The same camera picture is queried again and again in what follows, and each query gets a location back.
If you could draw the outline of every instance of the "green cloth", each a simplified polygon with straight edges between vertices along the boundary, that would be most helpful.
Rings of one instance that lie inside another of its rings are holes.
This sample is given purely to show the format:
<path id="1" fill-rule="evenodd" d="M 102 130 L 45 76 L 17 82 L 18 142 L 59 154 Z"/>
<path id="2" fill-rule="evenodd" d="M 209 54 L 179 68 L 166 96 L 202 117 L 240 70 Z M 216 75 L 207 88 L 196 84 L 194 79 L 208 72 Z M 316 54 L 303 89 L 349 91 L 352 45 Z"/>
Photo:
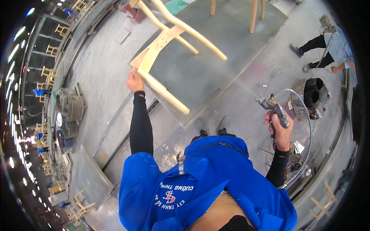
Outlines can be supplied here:
<path id="1" fill-rule="evenodd" d="M 186 6 L 189 4 L 184 2 L 183 0 L 172 0 L 164 4 L 168 11 L 172 14 L 175 15 L 178 12 L 180 12 L 182 9 L 184 9 Z"/>

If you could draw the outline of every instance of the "hand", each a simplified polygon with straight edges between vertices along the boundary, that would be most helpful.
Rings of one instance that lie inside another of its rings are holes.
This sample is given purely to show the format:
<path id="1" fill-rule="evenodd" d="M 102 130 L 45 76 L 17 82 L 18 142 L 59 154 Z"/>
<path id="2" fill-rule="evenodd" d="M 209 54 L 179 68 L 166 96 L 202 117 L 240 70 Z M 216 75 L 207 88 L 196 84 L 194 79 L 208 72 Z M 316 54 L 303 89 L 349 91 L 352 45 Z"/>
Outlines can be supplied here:
<path id="1" fill-rule="evenodd" d="M 336 73 L 338 71 L 338 68 L 337 67 L 332 67 L 332 72 L 333 73 Z"/>
<path id="2" fill-rule="evenodd" d="M 136 68 L 132 68 L 132 71 L 128 75 L 127 78 L 127 86 L 131 90 L 132 93 L 137 91 L 144 91 L 144 82 L 140 77 L 138 70 Z"/>
<path id="3" fill-rule="evenodd" d="M 271 111 L 269 111 L 265 116 L 265 125 L 270 123 Z M 270 123 L 269 131 L 271 134 L 274 134 L 274 129 L 272 125 L 274 125 L 276 134 L 275 134 L 275 143 L 277 149 L 285 149 L 286 147 L 290 146 L 290 137 L 292 135 L 293 130 L 293 120 L 288 116 L 287 121 L 290 123 L 288 128 L 284 128 L 280 124 L 280 120 L 277 114 L 273 114 L 271 117 L 272 123 Z"/>

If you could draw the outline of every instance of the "black pants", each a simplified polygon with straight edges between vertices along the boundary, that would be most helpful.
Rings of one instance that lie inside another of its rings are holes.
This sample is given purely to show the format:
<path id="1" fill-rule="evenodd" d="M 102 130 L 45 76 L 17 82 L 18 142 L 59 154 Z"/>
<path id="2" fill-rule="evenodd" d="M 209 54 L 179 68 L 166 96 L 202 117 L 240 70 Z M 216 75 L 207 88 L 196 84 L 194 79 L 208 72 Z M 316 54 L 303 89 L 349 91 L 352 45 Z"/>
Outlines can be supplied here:
<path id="1" fill-rule="evenodd" d="M 324 35 L 320 35 L 319 37 L 316 37 L 310 41 L 308 41 L 305 45 L 299 48 L 299 51 L 301 54 L 306 53 L 307 51 L 315 48 L 326 48 L 325 40 L 324 40 Z M 316 68 L 319 62 L 316 63 L 310 63 L 311 68 Z M 317 68 L 324 68 L 334 62 L 333 57 L 330 55 L 328 52 L 326 56 L 322 59 L 320 65 Z"/>
<path id="2" fill-rule="evenodd" d="M 138 152 L 147 152 L 153 155 L 153 130 L 150 123 L 147 106 L 145 104 L 145 92 L 138 91 L 134 93 L 134 111 L 132 113 L 131 127 L 130 127 L 130 146 L 131 154 Z M 218 131 L 219 136 L 233 136 L 226 133 L 225 129 Z M 199 136 L 194 137 L 191 142 L 198 138 L 208 136 L 206 131 L 201 131 Z M 276 149 L 274 159 L 271 163 L 266 179 L 268 179 L 274 186 L 279 187 L 284 183 L 285 169 L 289 160 L 290 152 L 280 152 Z"/>
<path id="3" fill-rule="evenodd" d="M 233 137 L 236 137 L 236 136 L 235 136 L 235 135 L 233 135 L 233 134 L 226 133 L 225 128 L 223 128 L 223 129 L 219 130 L 219 131 L 218 131 L 218 133 L 217 133 L 217 135 L 218 135 L 218 136 L 233 136 Z M 198 138 L 202 138 L 202 137 L 206 137 L 206 136 L 208 136 L 207 132 L 206 132 L 206 131 L 204 131 L 204 130 L 201 130 L 201 134 L 200 134 L 199 136 L 194 137 L 194 138 L 191 140 L 191 142 L 195 141 L 195 140 L 196 140 L 196 139 L 198 139 Z"/>

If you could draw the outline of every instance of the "company logo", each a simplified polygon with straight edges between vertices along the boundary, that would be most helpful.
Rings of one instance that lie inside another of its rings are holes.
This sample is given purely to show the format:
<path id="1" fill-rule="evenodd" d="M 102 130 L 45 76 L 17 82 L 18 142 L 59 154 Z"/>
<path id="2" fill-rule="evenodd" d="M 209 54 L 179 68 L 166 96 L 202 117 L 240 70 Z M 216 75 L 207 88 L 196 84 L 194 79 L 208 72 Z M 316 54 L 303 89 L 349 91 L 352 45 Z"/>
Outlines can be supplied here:
<path id="1" fill-rule="evenodd" d="M 166 204 L 172 203 L 175 201 L 176 197 L 172 196 L 172 190 L 166 192 L 166 197 L 163 199 L 167 200 Z"/>

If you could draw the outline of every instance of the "hose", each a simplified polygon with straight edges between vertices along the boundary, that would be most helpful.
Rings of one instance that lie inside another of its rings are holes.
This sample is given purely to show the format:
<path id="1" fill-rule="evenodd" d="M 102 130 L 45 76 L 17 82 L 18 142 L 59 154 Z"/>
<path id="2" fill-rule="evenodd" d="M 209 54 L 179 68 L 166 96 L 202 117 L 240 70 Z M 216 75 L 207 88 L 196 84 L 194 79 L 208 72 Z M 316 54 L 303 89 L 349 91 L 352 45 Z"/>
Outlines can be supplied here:
<path id="1" fill-rule="evenodd" d="M 298 97 L 299 101 L 303 104 L 303 106 L 305 107 L 305 112 L 307 114 L 307 118 L 308 118 L 308 124 L 310 126 L 310 144 L 309 144 L 309 147 L 308 147 L 308 153 L 307 153 L 307 156 L 305 158 L 305 160 L 303 161 L 303 164 L 301 166 L 301 168 L 298 170 L 298 172 L 290 179 L 288 180 L 287 182 L 285 182 L 283 185 L 279 186 L 278 189 L 281 189 L 281 188 L 285 188 L 290 182 L 292 182 L 292 180 L 294 180 L 298 175 L 299 173 L 302 171 L 303 167 L 305 166 L 307 160 L 308 160 L 308 157 L 310 156 L 310 152 L 311 152 L 311 144 L 312 144 L 312 128 L 311 128 L 311 120 L 310 120 L 310 114 L 308 113 L 308 110 L 307 110 L 307 107 L 305 105 L 305 102 L 302 100 L 302 98 L 298 95 L 298 93 L 296 93 L 295 91 L 293 91 L 292 89 L 289 89 L 289 88 L 286 88 L 286 89 L 282 89 L 280 91 L 278 91 L 276 94 L 275 94 L 275 97 L 284 92 L 284 91 L 289 91 L 290 93 L 293 93 L 295 96 Z"/>

